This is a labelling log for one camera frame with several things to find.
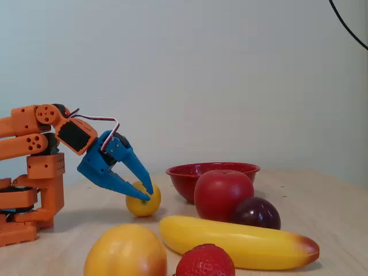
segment dark purple plum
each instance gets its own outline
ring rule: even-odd
[[[251,197],[238,204],[231,222],[277,230],[281,229],[280,215],[275,206],[259,197]]]

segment red strawberry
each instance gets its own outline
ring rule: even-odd
[[[203,244],[183,255],[176,276],[235,276],[235,267],[225,250]]]

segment plastic fruit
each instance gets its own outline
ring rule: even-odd
[[[275,206],[259,197],[252,197],[238,204],[231,222],[277,230],[281,229],[280,215]]]
[[[195,217],[165,217],[159,229],[164,243],[179,254],[212,243],[240,269],[294,269],[314,262],[320,253],[315,241],[295,233]]]
[[[166,251],[157,236],[138,224],[106,231],[93,245],[84,276],[166,276]]]
[[[137,181],[132,184],[135,188],[145,193],[145,188],[142,182]],[[161,191],[157,185],[152,184],[154,187],[153,195],[149,195],[151,199],[149,201],[140,200],[134,197],[125,197],[125,203],[128,210],[137,217],[152,216],[160,207],[161,204]]]
[[[194,203],[201,218],[229,222],[237,205],[253,196],[253,183],[242,172],[213,170],[198,179]]]
[[[177,266],[176,276],[235,276],[230,256],[214,244],[203,244],[184,254]]]

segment red bowl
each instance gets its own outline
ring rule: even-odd
[[[198,178],[205,172],[212,170],[240,171],[253,182],[260,167],[254,164],[233,162],[196,163],[168,168],[166,173],[171,177],[172,184],[178,193],[189,202],[194,203],[194,188]]]

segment banana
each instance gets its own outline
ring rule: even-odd
[[[314,262],[320,253],[315,241],[295,233],[195,217],[165,217],[159,231],[165,245],[181,255],[201,244],[215,244],[239,269],[295,269]]]

